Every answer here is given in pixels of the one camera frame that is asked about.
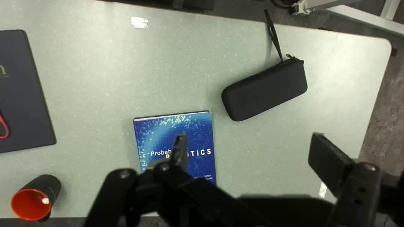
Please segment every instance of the cup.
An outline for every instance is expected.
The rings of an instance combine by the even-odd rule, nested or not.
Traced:
[[[21,219],[46,221],[59,195],[61,184],[52,175],[40,175],[11,198],[11,209]]]

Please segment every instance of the table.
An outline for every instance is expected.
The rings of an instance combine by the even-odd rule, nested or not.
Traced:
[[[199,110],[213,113],[218,186],[234,196],[318,196],[311,134],[358,156],[391,48],[380,38],[276,25],[283,53],[305,61],[309,88],[233,122],[222,90],[279,61],[264,23],[93,0],[0,8],[1,30],[28,34],[57,138],[0,155],[1,218],[15,217],[12,195],[45,173],[63,184],[52,216],[86,216],[108,172],[139,171],[134,117]],[[135,29],[131,17],[149,27]]]

